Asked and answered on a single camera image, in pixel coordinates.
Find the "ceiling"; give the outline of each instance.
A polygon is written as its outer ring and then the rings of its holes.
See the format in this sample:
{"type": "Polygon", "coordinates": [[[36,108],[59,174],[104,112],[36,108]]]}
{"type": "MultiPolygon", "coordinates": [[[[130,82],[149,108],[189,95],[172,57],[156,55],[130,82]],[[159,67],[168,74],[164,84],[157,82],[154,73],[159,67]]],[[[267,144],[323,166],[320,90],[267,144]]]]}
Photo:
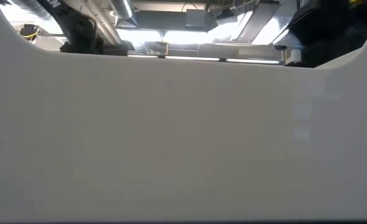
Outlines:
{"type": "MultiPolygon", "coordinates": [[[[81,0],[64,0],[71,7],[75,8],[78,11],[81,11],[84,14],[90,15],[90,12],[86,10],[86,7],[83,7],[84,1],[81,0]]],[[[98,7],[103,12],[105,18],[108,20],[109,26],[114,26],[116,23],[114,14],[112,13],[112,8],[110,6],[109,0],[93,0],[98,7]]],[[[187,3],[183,0],[131,0],[132,4],[137,11],[173,11],[173,12],[185,12],[186,9],[195,9],[196,7],[201,10],[212,11],[218,9],[222,6],[237,6],[238,4],[242,4],[246,2],[246,0],[192,0],[192,2],[187,3]]],[[[274,18],[284,18],[285,21],[289,21],[290,17],[296,10],[295,0],[281,0],[278,1],[280,6],[276,12],[273,12],[274,18]]],[[[13,21],[15,23],[23,24],[25,22],[35,23],[35,19],[25,18],[17,15],[15,13],[15,17],[7,16],[9,21],[13,21]]],[[[106,26],[107,24],[103,24],[98,18],[95,18],[101,26],[106,26]]],[[[52,47],[44,46],[47,41],[41,41],[42,47],[45,49],[52,49],[52,47]]],[[[50,46],[59,46],[60,41],[54,42],[53,40],[49,41],[50,46]]],[[[271,45],[260,45],[254,46],[251,45],[250,42],[245,44],[247,45],[234,45],[237,43],[236,40],[234,42],[228,41],[229,45],[220,44],[171,44],[169,46],[169,54],[171,55],[183,55],[183,56],[202,56],[202,57],[234,57],[234,58],[264,58],[264,59],[273,59],[273,60],[282,60],[284,57],[282,56],[282,52],[277,51],[271,45]]],[[[105,44],[110,44],[107,39],[105,39],[105,44]]]]}

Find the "light fixture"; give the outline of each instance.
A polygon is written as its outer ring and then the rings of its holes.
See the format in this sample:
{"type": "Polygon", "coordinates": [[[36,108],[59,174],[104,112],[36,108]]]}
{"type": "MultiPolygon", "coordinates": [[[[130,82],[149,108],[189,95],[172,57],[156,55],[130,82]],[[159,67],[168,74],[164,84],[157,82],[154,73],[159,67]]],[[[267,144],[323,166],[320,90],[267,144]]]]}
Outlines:
{"type": "Polygon", "coordinates": [[[167,59],[179,59],[179,60],[201,60],[201,61],[211,61],[217,62],[219,58],[208,58],[208,57],[181,57],[181,56],[165,56],[167,59]]]}
{"type": "Polygon", "coordinates": [[[156,55],[127,55],[128,57],[157,58],[156,55]]]}
{"type": "Polygon", "coordinates": [[[258,59],[236,59],[236,58],[228,58],[227,62],[236,62],[236,63],[261,63],[268,65],[279,65],[280,61],[277,60],[258,60],[258,59]]]}
{"type": "Polygon", "coordinates": [[[211,42],[206,32],[168,31],[163,39],[169,44],[204,44],[211,42]]]}
{"type": "Polygon", "coordinates": [[[283,33],[281,33],[273,42],[272,44],[277,44],[279,41],[281,41],[283,39],[283,37],[285,37],[287,34],[289,33],[289,30],[286,29],[285,31],[283,31],[283,33]]]}
{"type": "Polygon", "coordinates": [[[158,42],[162,40],[160,32],[156,30],[118,29],[117,32],[122,40],[130,41],[132,44],[158,42]]]}

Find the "industrial ceiling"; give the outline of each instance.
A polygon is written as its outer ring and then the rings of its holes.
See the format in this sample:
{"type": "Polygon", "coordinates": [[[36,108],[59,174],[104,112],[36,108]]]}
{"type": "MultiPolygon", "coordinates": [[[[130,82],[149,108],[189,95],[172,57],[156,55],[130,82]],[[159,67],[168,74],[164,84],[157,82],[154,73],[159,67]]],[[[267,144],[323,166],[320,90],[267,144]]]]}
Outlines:
{"type": "MultiPolygon", "coordinates": [[[[43,22],[19,9],[13,3],[20,0],[10,1],[12,5],[0,6],[7,20],[16,29],[26,23],[41,26],[39,45],[47,50],[53,50],[53,47],[57,50],[58,43],[64,41],[57,24],[50,25],[51,22],[43,22]],[[58,41],[44,40],[50,38],[58,41]],[[52,43],[52,47],[47,46],[47,42],[52,43]]],[[[286,52],[271,45],[278,38],[286,41],[285,45],[295,47],[291,39],[279,36],[285,31],[298,3],[303,4],[297,0],[131,0],[139,23],[132,26],[118,19],[110,0],[64,1],[97,21],[106,45],[115,44],[117,36],[130,46],[132,54],[138,54],[135,42],[146,42],[150,49],[147,53],[156,55],[267,60],[288,57],[286,52]],[[200,15],[206,14],[203,24],[198,22],[199,12],[200,15]],[[188,20],[193,20],[191,30],[187,30],[188,20]]]]}

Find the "pipe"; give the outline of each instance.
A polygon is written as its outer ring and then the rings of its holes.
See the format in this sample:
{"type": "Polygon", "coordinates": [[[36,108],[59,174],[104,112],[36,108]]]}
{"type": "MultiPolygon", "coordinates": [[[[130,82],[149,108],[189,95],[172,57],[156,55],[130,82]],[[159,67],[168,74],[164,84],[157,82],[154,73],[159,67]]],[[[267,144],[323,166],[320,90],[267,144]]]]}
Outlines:
{"type": "Polygon", "coordinates": [[[138,23],[134,16],[134,6],[130,0],[110,0],[110,4],[119,19],[125,20],[138,27],[138,23]]]}
{"type": "Polygon", "coordinates": [[[132,44],[138,54],[150,54],[151,50],[146,42],[132,44]]]}
{"type": "MultiPolygon", "coordinates": [[[[88,15],[91,16],[93,19],[96,18],[95,14],[92,12],[92,10],[90,9],[90,7],[85,4],[84,1],[82,1],[82,4],[83,8],[88,11],[88,15]]],[[[109,33],[109,31],[107,31],[105,29],[104,26],[98,26],[99,30],[102,31],[103,35],[107,38],[107,40],[111,43],[111,44],[117,44],[117,41],[115,41],[115,39],[111,36],[111,34],[109,33]]]]}
{"type": "Polygon", "coordinates": [[[124,42],[121,40],[119,34],[117,33],[116,28],[112,27],[110,25],[109,20],[105,18],[105,15],[101,11],[101,9],[94,3],[93,0],[82,0],[83,5],[88,7],[88,10],[94,14],[94,16],[98,16],[98,18],[101,19],[103,25],[106,27],[106,29],[109,31],[109,33],[113,36],[114,41],[111,41],[112,44],[124,44],[124,42]]]}
{"type": "Polygon", "coordinates": [[[45,10],[37,0],[11,0],[17,7],[21,8],[28,14],[35,15],[38,18],[38,23],[49,33],[62,34],[62,30],[55,19],[45,10]]]}

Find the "white panel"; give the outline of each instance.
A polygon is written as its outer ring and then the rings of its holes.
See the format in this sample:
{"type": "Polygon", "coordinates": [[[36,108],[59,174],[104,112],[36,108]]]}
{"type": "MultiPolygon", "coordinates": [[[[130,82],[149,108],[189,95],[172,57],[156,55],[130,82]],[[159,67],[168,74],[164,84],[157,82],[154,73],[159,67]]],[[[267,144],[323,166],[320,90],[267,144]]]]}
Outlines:
{"type": "Polygon", "coordinates": [[[0,12],[0,222],[367,219],[367,43],[306,69],[46,52],[0,12]]]}

